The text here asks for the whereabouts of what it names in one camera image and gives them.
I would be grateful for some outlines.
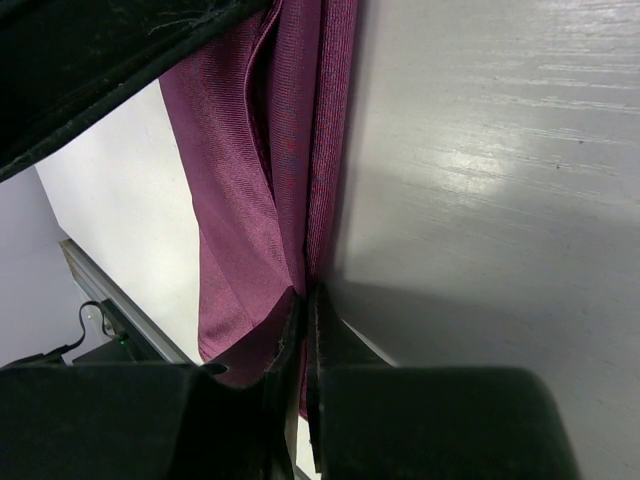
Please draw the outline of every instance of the white painted wood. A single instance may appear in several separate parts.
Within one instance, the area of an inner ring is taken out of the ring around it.
[[[362,3],[339,311],[401,364],[532,369],[585,478],[639,478],[640,2]]]

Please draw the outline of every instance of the white wall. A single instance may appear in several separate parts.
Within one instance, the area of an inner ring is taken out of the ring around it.
[[[58,246],[66,235],[35,169],[0,184],[0,205],[1,366],[76,341],[82,298]],[[87,340],[75,353],[102,342],[97,320],[86,323]]]
[[[361,4],[339,312],[537,372],[585,478],[640,478],[640,2]]]
[[[62,228],[201,362],[199,230],[158,82],[37,169]]]

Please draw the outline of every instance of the magenta cloth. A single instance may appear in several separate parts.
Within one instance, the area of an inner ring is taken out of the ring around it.
[[[205,361],[322,272],[356,7],[276,0],[160,79],[200,227]]]

